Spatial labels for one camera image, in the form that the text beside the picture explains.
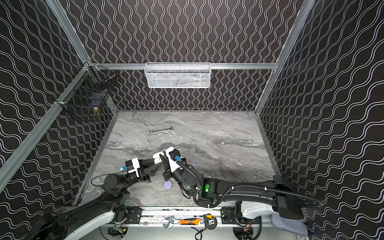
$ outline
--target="wavy line pattern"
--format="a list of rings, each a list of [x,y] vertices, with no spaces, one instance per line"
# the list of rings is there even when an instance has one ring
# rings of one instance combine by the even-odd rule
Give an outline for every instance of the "wavy line pattern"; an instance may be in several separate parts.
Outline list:
[[[303,0],[61,0],[93,62],[276,62]]]
[[[313,240],[384,236],[383,36],[383,1],[317,1],[260,115],[281,173],[325,203]]]
[[[213,70],[211,87],[149,88],[144,71],[116,71],[111,96],[124,110],[254,110],[271,70]]]
[[[0,2],[0,167],[82,63],[44,0]]]
[[[0,239],[22,239],[38,217],[72,205],[111,119],[107,107],[95,122],[58,116],[0,194]]]

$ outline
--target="orange handle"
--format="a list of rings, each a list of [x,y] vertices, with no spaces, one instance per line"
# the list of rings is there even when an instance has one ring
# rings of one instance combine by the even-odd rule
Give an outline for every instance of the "orange handle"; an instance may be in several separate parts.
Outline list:
[[[199,218],[187,218],[187,219],[181,219],[180,225],[199,225],[200,219]]]

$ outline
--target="white mesh basket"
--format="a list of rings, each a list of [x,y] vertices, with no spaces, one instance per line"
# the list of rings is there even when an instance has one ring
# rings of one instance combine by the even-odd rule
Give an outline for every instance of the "white mesh basket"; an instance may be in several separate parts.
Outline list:
[[[150,88],[209,88],[211,63],[146,63]]]

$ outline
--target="metal basket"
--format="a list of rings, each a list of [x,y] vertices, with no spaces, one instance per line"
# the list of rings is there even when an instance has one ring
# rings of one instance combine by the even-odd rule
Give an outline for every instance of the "metal basket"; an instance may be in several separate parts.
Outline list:
[[[211,63],[146,63],[144,74],[150,88],[209,88]]]
[[[60,105],[77,121],[99,120],[115,81],[114,71],[93,66]]]

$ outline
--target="small purple toy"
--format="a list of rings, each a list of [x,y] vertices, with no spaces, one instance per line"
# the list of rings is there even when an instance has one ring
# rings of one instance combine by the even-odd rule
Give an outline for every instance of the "small purple toy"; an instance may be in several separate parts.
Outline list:
[[[167,190],[171,189],[172,188],[172,182],[170,180],[166,181],[164,183],[164,188]]]

